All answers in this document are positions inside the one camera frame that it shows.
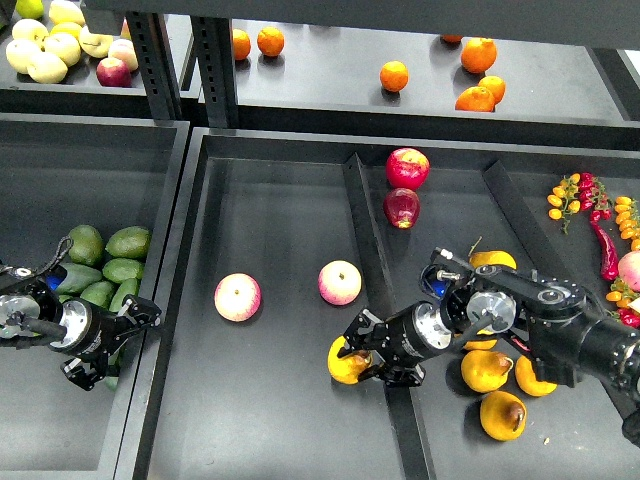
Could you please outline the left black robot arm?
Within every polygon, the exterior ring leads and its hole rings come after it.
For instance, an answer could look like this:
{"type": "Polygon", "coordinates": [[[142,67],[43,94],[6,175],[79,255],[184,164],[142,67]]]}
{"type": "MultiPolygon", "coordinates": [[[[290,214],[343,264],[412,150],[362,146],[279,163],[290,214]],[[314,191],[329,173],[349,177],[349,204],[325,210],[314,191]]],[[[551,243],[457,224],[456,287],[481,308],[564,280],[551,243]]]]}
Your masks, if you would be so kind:
{"type": "Polygon", "coordinates": [[[72,269],[62,260],[73,246],[63,237],[44,266],[1,266],[1,345],[16,350],[45,346],[70,358],[60,366],[85,391],[119,375],[115,358],[126,341],[161,324],[161,309],[132,293],[114,308],[63,292],[72,269]]]}

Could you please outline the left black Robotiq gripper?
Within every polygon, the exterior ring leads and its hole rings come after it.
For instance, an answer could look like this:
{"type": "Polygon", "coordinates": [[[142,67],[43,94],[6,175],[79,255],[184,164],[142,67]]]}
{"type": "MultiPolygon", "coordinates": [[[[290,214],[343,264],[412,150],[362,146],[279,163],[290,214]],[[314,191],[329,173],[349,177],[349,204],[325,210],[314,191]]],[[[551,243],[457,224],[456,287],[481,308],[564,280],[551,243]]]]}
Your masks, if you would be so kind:
{"type": "Polygon", "coordinates": [[[60,365],[68,381],[85,391],[113,376],[110,355],[125,340],[161,323],[161,309],[151,300],[127,294],[116,312],[84,299],[69,299],[57,307],[56,322],[66,328],[62,340],[53,342],[53,351],[75,358],[60,365]]]}

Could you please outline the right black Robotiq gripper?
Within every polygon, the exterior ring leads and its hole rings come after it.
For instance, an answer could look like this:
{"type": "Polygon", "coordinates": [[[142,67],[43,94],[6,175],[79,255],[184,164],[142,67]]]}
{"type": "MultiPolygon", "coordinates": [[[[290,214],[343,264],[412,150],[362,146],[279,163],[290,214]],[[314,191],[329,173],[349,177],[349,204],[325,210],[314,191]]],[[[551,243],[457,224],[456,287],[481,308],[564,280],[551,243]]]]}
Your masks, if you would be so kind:
{"type": "Polygon", "coordinates": [[[441,355],[451,345],[453,332],[447,328],[439,308],[421,301],[388,318],[363,308],[343,333],[337,357],[360,351],[376,352],[388,364],[367,370],[370,378],[389,387],[419,387],[426,372],[419,363],[441,355]]]}

